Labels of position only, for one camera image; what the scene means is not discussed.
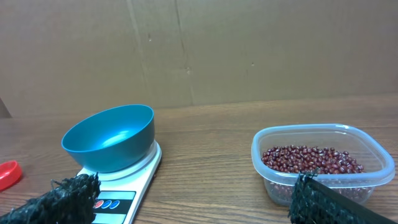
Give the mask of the red adzuki beans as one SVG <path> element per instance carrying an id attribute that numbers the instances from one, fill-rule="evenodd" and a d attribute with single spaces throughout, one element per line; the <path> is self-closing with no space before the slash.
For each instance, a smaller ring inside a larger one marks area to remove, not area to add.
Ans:
<path id="1" fill-rule="evenodd" d="M 268 168 L 285 173 L 317 171 L 319 174 L 357 174 L 364 172 L 364 166 L 358 164 L 349 152 L 340 152 L 334 147 L 274 146 L 262 153 L 261 161 Z"/>

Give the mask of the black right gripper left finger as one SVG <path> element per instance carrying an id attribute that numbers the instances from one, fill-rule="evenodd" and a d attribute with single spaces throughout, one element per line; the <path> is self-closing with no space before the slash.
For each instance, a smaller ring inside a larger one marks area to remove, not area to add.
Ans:
<path id="1" fill-rule="evenodd" d="M 52 190 L 1 216 L 1 224 L 92 223 L 100 194 L 98 174 L 51 181 Z"/>

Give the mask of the red measuring scoop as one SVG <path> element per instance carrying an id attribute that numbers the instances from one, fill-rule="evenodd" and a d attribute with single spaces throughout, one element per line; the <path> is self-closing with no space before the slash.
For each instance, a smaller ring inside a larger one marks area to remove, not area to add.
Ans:
<path id="1" fill-rule="evenodd" d="M 1 164 L 0 189 L 13 186 L 22 177 L 22 168 L 17 161 L 7 161 Z"/>

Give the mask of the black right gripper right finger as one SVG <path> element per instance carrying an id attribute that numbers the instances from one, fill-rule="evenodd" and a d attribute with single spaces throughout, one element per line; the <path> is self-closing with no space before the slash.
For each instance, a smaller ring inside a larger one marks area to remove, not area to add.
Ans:
<path id="1" fill-rule="evenodd" d="M 395 224 L 315 180 L 316 172 L 300 173 L 288 217 L 294 224 Z"/>

